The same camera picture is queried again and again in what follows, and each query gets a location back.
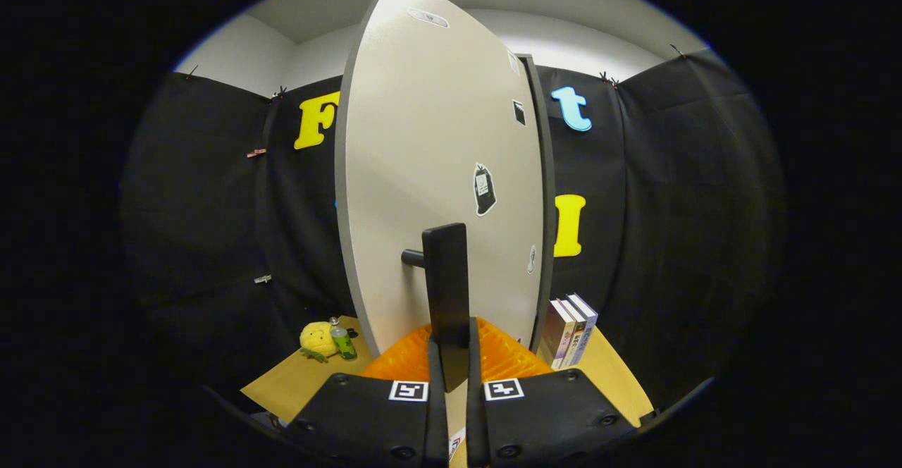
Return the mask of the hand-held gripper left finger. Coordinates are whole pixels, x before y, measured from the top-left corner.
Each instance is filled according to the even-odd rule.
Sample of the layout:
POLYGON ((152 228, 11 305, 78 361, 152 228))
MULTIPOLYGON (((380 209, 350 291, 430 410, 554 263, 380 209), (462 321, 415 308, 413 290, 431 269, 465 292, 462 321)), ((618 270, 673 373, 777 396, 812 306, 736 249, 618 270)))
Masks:
POLYGON ((361 373, 335 373, 287 423, 285 440, 325 467, 447 467, 445 384, 430 326, 361 373))

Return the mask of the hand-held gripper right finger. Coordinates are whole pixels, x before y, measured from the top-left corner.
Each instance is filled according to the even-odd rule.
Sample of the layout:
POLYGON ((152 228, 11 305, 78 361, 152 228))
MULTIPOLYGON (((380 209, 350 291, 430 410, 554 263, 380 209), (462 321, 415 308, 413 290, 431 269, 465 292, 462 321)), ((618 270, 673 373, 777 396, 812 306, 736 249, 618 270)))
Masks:
POLYGON ((586 467, 642 435, 580 369, 483 383, 469 328, 468 466, 586 467))

